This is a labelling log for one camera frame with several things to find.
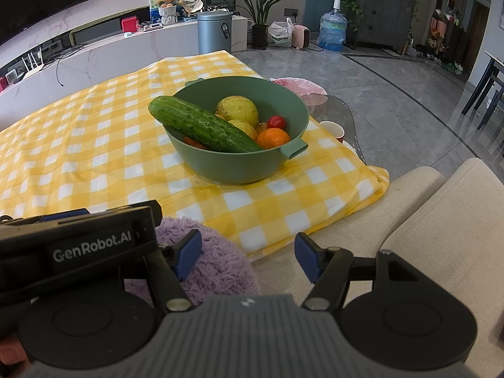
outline gray ribbed panel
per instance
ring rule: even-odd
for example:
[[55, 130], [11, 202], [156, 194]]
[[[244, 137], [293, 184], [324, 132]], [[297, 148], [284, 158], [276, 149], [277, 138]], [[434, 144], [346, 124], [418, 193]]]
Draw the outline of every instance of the gray ribbed panel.
[[22, 378], [475, 378], [462, 364], [424, 373], [390, 369], [351, 347], [332, 317], [289, 295], [213, 296], [165, 317], [153, 339], [115, 365], [64, 371], [36, 364]]

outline trash can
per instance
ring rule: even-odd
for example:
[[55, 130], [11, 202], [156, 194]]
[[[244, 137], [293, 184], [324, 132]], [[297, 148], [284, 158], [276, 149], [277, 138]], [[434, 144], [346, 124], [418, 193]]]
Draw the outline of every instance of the trash can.
[[200, 54], [231, 52], [231, 18], [229, 11], [205, 11], [198, 14]]

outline trash can label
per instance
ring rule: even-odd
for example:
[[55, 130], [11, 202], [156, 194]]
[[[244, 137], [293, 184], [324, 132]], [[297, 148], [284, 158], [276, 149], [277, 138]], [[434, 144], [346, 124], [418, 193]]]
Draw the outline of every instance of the trash can label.
[[229, 28], [225, 22], [221, 25], [222, 33], [224, 34], [224, 38], [227, 40], [229, 38]]

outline sofa cushion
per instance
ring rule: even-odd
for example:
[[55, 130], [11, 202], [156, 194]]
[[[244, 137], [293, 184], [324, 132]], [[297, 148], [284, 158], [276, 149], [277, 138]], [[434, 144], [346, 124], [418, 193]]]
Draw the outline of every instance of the sofa cushion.
[[469, 159], [384, 243], [473, 312], [478, 336], [467, 365], [481, 377], [504, 369], [504, 186]]
[[[384, 240], [443, 184], [442, 175], [429, 167], [408, 172], [390, 184], [380, 200], [353, 213], [310, 237], [321, 247], [336, 245], [351, 250], [356, 256], [374, 257]], [[292, 294], [301, 304], [312, 289], [294, 256], [294, 246], [287, 247], [252, 263], [263, 294]], [[365, 292], [350, 287], [348, 297]]]

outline cucumber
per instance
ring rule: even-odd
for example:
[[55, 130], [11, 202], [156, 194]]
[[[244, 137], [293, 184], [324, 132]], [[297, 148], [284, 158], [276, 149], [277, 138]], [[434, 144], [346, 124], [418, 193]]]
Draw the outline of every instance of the cucumber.
[[198, 141], [211, 151], [241, 153], [263, 150], [242, 130], [185, 100], [160, 96], [150, 102], [149, 112], [165, 127]]

